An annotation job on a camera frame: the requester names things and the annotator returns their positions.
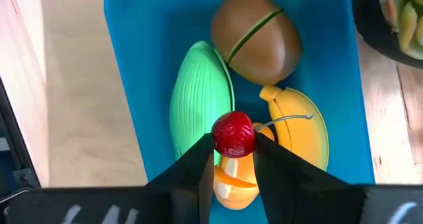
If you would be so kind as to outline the red toy cherry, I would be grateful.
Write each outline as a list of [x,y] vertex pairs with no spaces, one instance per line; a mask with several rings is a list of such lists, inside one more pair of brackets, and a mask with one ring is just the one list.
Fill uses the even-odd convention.
[[253,127],[247,114],[241,111],[228,112],[219,117],[212,126],[214,149],[229,158],[246,157],[255,150],[256,132],[289,119],[310,120],[313,115],[289,115],[273,119],[265,124]]

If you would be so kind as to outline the yellow toy banana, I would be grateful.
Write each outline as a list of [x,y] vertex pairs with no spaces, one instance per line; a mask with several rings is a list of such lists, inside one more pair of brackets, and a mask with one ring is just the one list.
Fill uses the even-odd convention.
[[313,101],[303,93],[266,85],[259,97],[268,103],[271,119],[312,115],[311,119],[291,118],[274,124],[278,143],[321,170],[328,167],[329,145],[325,121]]

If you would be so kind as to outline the black aluminium table frame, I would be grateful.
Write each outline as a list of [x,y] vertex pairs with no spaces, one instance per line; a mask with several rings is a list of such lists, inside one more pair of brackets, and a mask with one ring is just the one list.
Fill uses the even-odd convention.
[[0,79],[0,198],[17,190],[39,187],[40,181]]

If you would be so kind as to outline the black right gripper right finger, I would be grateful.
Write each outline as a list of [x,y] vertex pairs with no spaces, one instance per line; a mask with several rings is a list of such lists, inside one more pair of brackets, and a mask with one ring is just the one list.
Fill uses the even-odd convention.
[[269,224],[359,224],[365,192],[256,134],[254,170]]

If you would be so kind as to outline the brown toy kiwi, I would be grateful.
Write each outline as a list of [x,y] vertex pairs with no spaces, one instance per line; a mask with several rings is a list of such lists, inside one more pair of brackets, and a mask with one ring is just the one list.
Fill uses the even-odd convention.
[[302,53],[294,23],[272,0],[224,0],[213,16],[211,38],[226,64],[258,85],[284,80]]

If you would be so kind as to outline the blue plastic tupperware container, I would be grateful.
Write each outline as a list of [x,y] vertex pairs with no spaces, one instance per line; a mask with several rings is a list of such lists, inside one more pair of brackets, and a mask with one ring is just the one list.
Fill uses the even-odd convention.
[[[174,160],[169,104],[180,64],[210,39],[223,0],[104,0],[118,67],[148,178]],[[299,67],[278,88],[295,89],[319,109],[328,133],[327,171],[349,183],[374,181],[351,0],[275,0],[303,44]],[[261,86],[231,74],[235,106],[255,122],[270,117]]]

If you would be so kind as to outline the green ribbed toy vegetable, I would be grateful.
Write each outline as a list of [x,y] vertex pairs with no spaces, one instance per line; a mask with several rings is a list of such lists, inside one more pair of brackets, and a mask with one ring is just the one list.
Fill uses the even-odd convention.
[[226,63],[207,42],[196,42],[181,63],[170,101],[175,158],[211,132],[220,116],[234,109],[235,95]]

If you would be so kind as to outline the orange toy tangerine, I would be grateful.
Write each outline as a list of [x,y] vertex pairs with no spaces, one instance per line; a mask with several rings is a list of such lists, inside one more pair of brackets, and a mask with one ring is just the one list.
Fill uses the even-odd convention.
[[232,210],[245,209],[259,194],[253,153],[241,158],[221,157],[214,168],[214,194],[221,205]]

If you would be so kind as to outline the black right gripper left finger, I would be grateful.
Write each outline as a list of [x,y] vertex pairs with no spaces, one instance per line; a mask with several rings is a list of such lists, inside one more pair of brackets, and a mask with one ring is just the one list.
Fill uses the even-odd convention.
[[170,192],[174,224],[209,224],[213,169],[213,136],[206,133],[147,187]]

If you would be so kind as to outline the succulent plant in black pot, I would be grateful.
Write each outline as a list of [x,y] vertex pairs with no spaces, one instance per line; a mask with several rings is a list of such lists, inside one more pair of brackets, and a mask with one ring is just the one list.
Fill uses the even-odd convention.
[[354,23],[364,41],[374,50],[397,62],[423,69],[423,61],[400,50],[396,34],[383,15],[380,0],[352,0]]

